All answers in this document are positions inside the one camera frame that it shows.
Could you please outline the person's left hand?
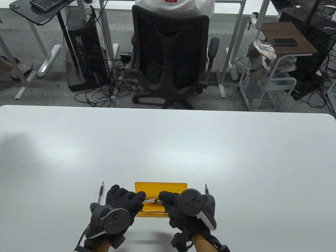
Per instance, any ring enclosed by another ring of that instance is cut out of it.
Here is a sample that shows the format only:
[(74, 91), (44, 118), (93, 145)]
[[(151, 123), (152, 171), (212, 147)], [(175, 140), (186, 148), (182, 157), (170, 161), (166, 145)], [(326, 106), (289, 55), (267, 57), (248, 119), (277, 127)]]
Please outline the person's left hand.
[(143, 209), (146, 193), (131, 192), (114, 185), (106, 195), (105, 205), (91, 203), (91, 220), (85, 230), (84, 247), (90, 251), (117, 249), (125, 241), (124, 234)]

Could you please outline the person's right hand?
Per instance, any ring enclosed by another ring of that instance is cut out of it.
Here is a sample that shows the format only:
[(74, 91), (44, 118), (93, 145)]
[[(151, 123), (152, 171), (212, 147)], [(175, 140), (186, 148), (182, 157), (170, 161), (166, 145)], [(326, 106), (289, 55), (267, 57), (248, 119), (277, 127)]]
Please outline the person's right hand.
[(201, 219), (182, 213), (178, 206), (179, 196), (178, 193), (167, 191), (159, 194), (159, 200), (162, 201), (163, 207), (168, 212), (170, 226), (185, 233), (188, 240), (191, 240), (196, 234), (209, 236), (211, 231)]

